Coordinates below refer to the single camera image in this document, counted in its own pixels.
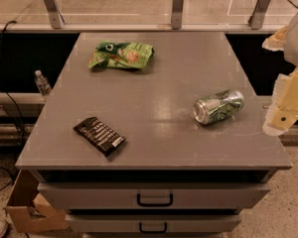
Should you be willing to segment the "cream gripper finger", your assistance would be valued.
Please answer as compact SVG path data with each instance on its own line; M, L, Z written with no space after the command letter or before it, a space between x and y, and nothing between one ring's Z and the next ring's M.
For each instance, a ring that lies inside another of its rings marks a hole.
M262 43L262 47L273 52L283 51L286 32L287 26L282 27L272 36L266 38L265 41Z

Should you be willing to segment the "cream ribbed gripper finger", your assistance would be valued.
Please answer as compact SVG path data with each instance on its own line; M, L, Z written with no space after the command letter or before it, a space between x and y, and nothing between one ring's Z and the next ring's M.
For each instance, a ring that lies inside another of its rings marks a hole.
M280 136L298 120L298 115L281 106L282 93L288 75L279 74L273 88L272 103L267 109L262 129L269 136Z

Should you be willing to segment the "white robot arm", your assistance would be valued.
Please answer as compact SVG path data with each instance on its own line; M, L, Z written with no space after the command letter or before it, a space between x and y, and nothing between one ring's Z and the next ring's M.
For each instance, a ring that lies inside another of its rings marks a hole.
M282 51L285 60L295 66L289 75L278 74L263 124L265 134L279 136L298 120L298 13L262 46L270 51Z

